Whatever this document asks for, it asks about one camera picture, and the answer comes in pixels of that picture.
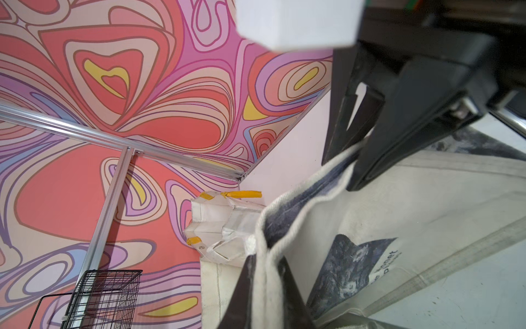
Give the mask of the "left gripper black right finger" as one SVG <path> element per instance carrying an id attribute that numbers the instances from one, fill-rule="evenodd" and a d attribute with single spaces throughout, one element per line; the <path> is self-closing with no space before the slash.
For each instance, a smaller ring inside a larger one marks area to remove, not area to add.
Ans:
<path id="1" fill-rule="evenodd" d="M 301 297 L 286 258 L 278 263 L 278 273 L 282 283 L 284 328 L 315 329 L 307 306 Z"/>

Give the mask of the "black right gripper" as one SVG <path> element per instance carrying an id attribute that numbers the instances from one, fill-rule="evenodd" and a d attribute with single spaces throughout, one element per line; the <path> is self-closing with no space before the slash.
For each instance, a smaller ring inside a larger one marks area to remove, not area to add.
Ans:
<path id="1" fill-rule="evenodd" d="M 334 51 L 322 163 L 373 129 L 348 191 L 480 120 L 489 99 L 491 108 L 525 118 L 524 1 L 367 1 L 359 39 L 425 57 L 409 61 L 397 80 L 374 47 Z"/>

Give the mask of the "cream canvas bag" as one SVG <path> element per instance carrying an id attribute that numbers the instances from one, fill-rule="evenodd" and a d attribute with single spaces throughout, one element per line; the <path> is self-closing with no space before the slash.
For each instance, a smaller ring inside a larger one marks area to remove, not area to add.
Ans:
<path id="1" fill-rule="evenodd" d="M 525 153 L 468 127 L 348 191 L 353 146 L 264 207 L 251 328 L 284 328 L 286 258 L 315 328 L 371 315 L 525 240 Z M 217 328 L 243 266 L 202 263 L 203 328 Z"/>

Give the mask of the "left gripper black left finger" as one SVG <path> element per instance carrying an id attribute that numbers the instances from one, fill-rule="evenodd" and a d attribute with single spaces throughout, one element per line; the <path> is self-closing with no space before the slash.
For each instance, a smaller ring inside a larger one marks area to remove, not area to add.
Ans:
<path id="1" fill-rule="evenodd" d="M 256 255 L 248 256 L 218 329 L 250 329 Z"/>

